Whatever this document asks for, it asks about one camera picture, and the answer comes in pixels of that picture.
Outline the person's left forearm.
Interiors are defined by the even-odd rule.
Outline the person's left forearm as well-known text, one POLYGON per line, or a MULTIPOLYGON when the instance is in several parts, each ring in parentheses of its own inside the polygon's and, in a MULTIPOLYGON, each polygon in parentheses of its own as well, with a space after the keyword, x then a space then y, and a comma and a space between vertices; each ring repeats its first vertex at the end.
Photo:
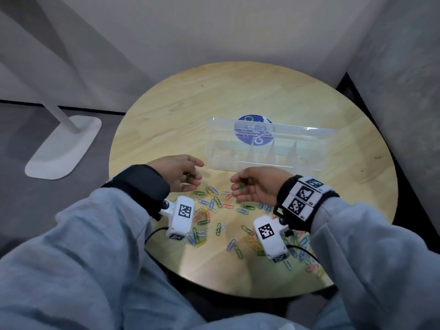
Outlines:
POLYGON ((140 272, 147 211, 94 191, 0 259, 0 330, 118 330, 140 272))

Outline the person's right forearm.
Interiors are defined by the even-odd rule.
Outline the person's right forearm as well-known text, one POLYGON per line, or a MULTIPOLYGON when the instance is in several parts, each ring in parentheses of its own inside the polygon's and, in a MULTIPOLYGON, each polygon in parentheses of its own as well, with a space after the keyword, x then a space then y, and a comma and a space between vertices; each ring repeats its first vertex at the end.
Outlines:
POLYGON ((325 201, 311 246, 357 330, 440 330, 440 255, 374 207, 325 201))

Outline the person's left hand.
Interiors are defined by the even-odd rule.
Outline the person's left hand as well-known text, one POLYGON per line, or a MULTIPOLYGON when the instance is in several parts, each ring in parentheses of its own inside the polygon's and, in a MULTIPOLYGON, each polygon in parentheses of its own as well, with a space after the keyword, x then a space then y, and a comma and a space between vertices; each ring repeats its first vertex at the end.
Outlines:
POLYGON ((170 192, 191 192, 201 184, 202 175, 190 161, 182 159, 182 154, 165 156, 146 164, 157 171, 169 184, 170 192))

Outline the clear plastic compartment box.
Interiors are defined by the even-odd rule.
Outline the clear plastic compartment box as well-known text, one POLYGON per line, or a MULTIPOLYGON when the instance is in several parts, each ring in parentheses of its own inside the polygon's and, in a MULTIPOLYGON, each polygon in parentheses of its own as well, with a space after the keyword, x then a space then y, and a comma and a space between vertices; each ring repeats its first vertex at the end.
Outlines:
POLYGON ((316 176, 326 167, 328 141, 338 133, 328 128, 262 124, 272 127, 274 139, 270 144, 253 146, 237 139, 236 121, 218 117, 207 120, 206 157, 211 169, 240 172, 272 166, 292 174, 316 176))

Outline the blue round sticker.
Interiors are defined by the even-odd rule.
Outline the blue round sticker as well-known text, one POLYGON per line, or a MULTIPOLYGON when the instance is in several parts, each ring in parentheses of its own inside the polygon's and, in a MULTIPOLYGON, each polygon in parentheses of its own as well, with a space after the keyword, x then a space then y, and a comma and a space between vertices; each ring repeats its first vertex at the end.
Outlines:
POLYGON ((234 123, 235 136, 247 145, 264 146, 270 144, 274 139, 270 132, 272 127, 262 124, 272 124, 272 121, 258 114, 241 116, 234 123))

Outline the person's right hand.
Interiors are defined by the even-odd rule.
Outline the person's right hand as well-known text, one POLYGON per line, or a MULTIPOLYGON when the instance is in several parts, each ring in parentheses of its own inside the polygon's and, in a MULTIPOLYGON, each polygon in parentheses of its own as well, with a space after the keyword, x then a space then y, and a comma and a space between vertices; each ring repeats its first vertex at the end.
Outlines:
POLYGON ((244 170, 255 170, 256 181, 254 185, 246 185, 244 190, 239 190, 238 183, 232 183, 232 195, 238 203, 258 202, 275 206, 281 187, 289 178, 294 177, 275 167, 250 167, 244 170))

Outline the pile of coloured paper clips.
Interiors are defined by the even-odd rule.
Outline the pile of coloured paper clips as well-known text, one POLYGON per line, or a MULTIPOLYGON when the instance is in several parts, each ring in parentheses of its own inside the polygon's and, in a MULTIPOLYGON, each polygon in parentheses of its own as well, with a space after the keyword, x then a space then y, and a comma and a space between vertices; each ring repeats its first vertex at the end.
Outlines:
POLYGON ((220 251, 228 253, 234 259, 247 261, 249 264, 257 261, 257 264, 281 263, 288 271, 294 270, 296 263, 304 266, 305 272, 320 278, 325 272, 318 263, 314 252, 310 247, 308 233, 287 230, 282 234, 290 256, 278 263, 269 260, 263 251, 263 247, 256 237, 253 221, 260 216, 270 216, 272 207, 266 204, 233 205, 230 192, 216 192, 213 187, 207 188, 211 199, 198 199, 201 206, 196 205, 197 210, 193 219, 192 228, 187 235, 189 244, 195 248, 205 247, 209 255, 218 254, 220 251))

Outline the person's gray trousers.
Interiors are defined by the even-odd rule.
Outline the person's gray trousers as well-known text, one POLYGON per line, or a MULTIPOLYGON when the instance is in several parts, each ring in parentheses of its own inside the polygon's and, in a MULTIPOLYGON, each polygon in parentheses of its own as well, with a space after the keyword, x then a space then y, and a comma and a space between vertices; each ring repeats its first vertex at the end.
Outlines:
POLYGON ((312 329, 266 313, 206 322, 145 252, 123 315, 124 330, 355 330, 339 294, 324 306, 312 329))

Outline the white floor stand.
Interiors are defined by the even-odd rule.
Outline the white floor stand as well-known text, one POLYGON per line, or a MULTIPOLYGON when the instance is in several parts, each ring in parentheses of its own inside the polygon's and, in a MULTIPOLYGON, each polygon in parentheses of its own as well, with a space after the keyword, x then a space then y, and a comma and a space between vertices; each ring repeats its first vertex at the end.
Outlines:
POLYGON ((42 142, 25 166, 25 174, 37 179, 57 180, 69 175, 83 158, 102 121, 93 116, 67 116, 42 83, 38 68, 51 70, 58 80, 59 68, 48 57, 33 51, 30 38, 45 47, 84 87, 71 54, 38 0, 0 0, 0 65, 7 69, 57 121, 58 126, 42 142))

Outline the black wrist band with markers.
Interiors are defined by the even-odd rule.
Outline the black wrist band with markers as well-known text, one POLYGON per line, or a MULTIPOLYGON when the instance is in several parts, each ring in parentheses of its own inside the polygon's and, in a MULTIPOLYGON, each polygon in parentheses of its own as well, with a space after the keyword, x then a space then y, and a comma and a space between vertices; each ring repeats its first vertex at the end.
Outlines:
POLYGON ((279 218, 281 225, 310 233, 319 208, 328 199, 338 197, 333 188, 317 179, 296 175, 281 186, 273 214, 279 218))

